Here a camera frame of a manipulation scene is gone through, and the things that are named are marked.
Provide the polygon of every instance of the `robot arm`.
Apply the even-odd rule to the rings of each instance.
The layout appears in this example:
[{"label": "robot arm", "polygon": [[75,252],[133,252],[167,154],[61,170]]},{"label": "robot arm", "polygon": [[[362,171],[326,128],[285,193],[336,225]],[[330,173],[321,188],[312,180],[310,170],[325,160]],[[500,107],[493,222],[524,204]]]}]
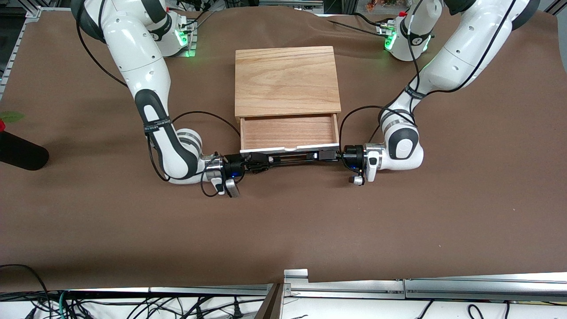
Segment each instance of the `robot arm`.
[{"label": "robot arm", "polygon": [[[224,194],[222,160],[204,157],[199,134],[190,129],[176,131],[169,117],[171,81],[163,56],[177,54],[187,45],[182,28],[185,17],[166,12],[163,0],[77,0],[72,11],[87,34],[107,44],[167,180],[174,184],[211,181]],[[100,28],[95,21],[100,21]],[[206,165],[207,170],[217,169],[202,175]]]},{"label": "robot arm", "polygon": [[[424,151],[417,127],[412,124],[415,107],[428,93],[436,90],[453,92],[474,81],[511,31],[533,15],[539,0],[445,0],[445,3],[451,14],[462,13],[460,25],[441,51],[420,71],[419,77],[387,106],[399,114],[385,110],[380,113],[378,120],[384,143],[365,144],[365,163],[359,166],[364,167],[359,175],[364,173],[369,182],[374,180],[377,170],[409,170],[421,165]],[[386,41],[386,50],[404,61],[412,60],[408,38],[416,58],[426,49],[431,29],[441,14],[441,6],[438,0],[420,0],[408,12],[405,18],[395,19],[392,23],[394,31]],[[413,12],[415,16],[409,23]],[[514,23],[516,19],[521,20],[521,24]],[[358,180],[357,184],[363,181],[361,176]]]}]

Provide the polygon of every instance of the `brown mat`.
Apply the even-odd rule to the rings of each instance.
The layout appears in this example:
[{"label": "brown mat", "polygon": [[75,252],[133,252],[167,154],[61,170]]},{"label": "brown mat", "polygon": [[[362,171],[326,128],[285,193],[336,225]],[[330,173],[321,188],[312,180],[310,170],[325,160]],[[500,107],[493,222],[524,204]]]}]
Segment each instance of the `brown mat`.
[{"label": "brown mat", "polygon": [[[445,12],[420,65],[458,21]],[[167,60],[170,112],[235,122],[236,49],[314,45],[335,48],[343,115],[384,105],[414,74],[379,37],[282,7],[231,9],[203,24],[195,58]],[[209,199],[155,176],[129,92],[86,55],[71,13],[44,12],[1,107],[25,113],[9,130],[52,157],[37,172],[1,166],[0,259],[34,267],[50,289],[268,283],[293,268],[312,281],[567,271],[565,96],[556,20],[539,12],[470,87],[420,104],[419,169],[356,187],[340,165],[278,168],[247,175],[241,198]],[[377,113],[352,116],[344,142],[365,142]],[[239,150],[216,119],[176,127],[197,130],[205,153]],[[17,273],[0,290],[38,289]]]}]

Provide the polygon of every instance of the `wooden drawer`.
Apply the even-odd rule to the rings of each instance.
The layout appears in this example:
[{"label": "wooden drawer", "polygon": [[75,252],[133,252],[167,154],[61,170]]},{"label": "wooden drawer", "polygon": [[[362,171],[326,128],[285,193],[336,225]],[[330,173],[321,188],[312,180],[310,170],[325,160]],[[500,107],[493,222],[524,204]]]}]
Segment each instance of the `wooden drawer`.
[{"label": "wooden drawer", "polygon": [[338,149],[336,114],[243,117],[241,153]]}]

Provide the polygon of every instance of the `wooden box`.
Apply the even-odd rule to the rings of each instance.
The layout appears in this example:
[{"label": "wooden box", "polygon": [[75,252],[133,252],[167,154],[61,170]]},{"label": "wooden box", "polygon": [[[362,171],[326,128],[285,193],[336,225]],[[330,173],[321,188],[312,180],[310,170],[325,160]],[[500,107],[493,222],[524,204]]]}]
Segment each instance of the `wooden box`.
[{"label": "wooden box", "polygon": [[338,149],[332,47],[236,51],[241,153]]}]

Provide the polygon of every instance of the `metal bracket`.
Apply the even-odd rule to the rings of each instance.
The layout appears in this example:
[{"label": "metal bracket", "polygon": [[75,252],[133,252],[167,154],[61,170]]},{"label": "metal bracket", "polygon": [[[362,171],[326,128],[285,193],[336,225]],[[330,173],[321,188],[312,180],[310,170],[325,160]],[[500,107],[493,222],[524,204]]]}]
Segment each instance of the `metal bracket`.
[{"label": "metal bracket", "polygon": [[[187,21],[191,22],[191,21],[195,21],[195,19],[187,19]],[[178,54],[174,55],[173,57],[194,57],[195,56],[195,52],[197,50],[197,33],[198,33],[198,26],[197,26],[197,22],[193,22],[191,23],[191,25],[188,27],[188,31],[189,34],[187,34],[187,46],[183,49],[181,49],[181,51],[179,51]]]},{"label": "metal bracket", "polygon": [[283,296],[291,297],[291,284],[283,284]]},{"label": "metal bracket", "polygon": [[310,283],[307,269],[285,270],[283,281],[290,285],[288,297],[404,299],[403,280]]},{"label": "metal bracket", "polygon": [[283,310],[285,284],[272,284],[254,319],[280,319]]}]

